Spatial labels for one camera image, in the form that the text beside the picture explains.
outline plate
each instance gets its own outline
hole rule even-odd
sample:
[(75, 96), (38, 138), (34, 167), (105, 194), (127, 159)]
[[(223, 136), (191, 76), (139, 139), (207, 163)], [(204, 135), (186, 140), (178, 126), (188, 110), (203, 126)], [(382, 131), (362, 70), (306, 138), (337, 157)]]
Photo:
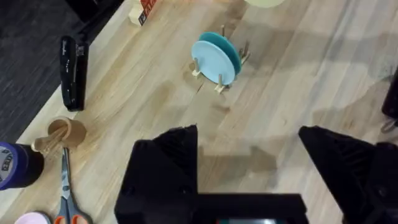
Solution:
[(219, 35), (216, 32), (204, 32), (199, 37), (199, 40), (209, 41), (210, 43), (216, 45), (221, 50), (223, 50), (229, 59), (231, 59), (232, 64), (235, 68), (235, 75), (239, 74), (242, 70), (242, 61), (239, 57), (238, 51), (236, 51), (235, 46), (225, 37)]
[(222, 85), (229, 85), (235, 79), (235, 69), (231, 59), (211, 42), (199, 40), (192, 46), (192, 58), (198, 59), (199, 70), (212, 82), (218, 83), (222, 74)]
[(285, 0), (245, 0), (245, 1), (253, 6), (269, 8), (269, 7), (278, 6)]

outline stapler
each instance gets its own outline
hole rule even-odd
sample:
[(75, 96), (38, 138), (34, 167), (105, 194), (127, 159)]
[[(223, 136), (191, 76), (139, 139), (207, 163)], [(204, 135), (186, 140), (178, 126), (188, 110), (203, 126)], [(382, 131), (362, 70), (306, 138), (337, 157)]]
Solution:
[(63, 36), (60, 46), (60, 73), (63, 104), (68, 111), (82, 111), (85, 104), (88, 44)]

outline dark floor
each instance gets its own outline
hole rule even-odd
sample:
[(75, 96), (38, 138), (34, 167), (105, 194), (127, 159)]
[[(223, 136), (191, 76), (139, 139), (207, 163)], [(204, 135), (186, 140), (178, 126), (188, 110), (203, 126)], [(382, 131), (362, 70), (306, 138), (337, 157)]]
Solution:
[(16, 141), (59, 86), (59, 39), (80, 25), (64, 0), (0, 1), (0, 141)]

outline wooden table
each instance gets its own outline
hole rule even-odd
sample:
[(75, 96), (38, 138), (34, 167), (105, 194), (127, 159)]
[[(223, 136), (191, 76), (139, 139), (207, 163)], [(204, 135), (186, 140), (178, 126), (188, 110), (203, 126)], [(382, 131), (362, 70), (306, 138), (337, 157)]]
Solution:
[[(131, 148), (176, 126), (199, 129), (201, 192), (301, 193), (311, 223), (341, 223), (341, 212), (297, 131), (319, 125), (369, 142), (398, 49), (396, 0), (286, 0), (273, 9), (242, 0), (159, 0), (142, 28), (120, 7), (90, 47), (86, 110), (69, 113), (60, 89), (23, 133), (30, 144), (54, 116), (85, 124), (71, 150), (73, 192), (95, 223), (116, 223), (113, 208)], [(229, 91), (191, 76), (190, 48), (206, 30), (252, 53)], [(0, 192), (0, 223), (32, 210), (58, 212), (60, 150), (40, 179)]]

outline scissor blade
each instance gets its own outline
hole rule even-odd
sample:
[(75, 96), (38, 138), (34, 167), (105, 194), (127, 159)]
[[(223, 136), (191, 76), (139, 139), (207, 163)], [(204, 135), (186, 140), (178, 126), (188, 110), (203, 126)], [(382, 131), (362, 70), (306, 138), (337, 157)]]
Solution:
[(69, 157), (68, 148), (64, 147), (62, 152), (62, 195), (67, 199), (70, 196), (69, 184)]

